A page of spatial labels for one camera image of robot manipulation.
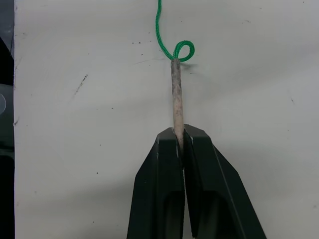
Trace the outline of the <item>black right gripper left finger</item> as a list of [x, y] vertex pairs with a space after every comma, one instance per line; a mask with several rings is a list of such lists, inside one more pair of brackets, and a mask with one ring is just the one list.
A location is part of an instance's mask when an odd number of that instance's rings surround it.
[[127, 238], [183, 237], [185, 190], [179, 146], [172, 128], [159, 133], [135, 181]]

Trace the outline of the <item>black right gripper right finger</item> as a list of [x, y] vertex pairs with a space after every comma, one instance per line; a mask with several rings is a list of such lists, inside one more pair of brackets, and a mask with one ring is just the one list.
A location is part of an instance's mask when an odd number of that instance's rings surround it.
[[264, 239], [235, 168], [208, 134], [184, 127], [184, 176], [191, 233], [196, 239]]

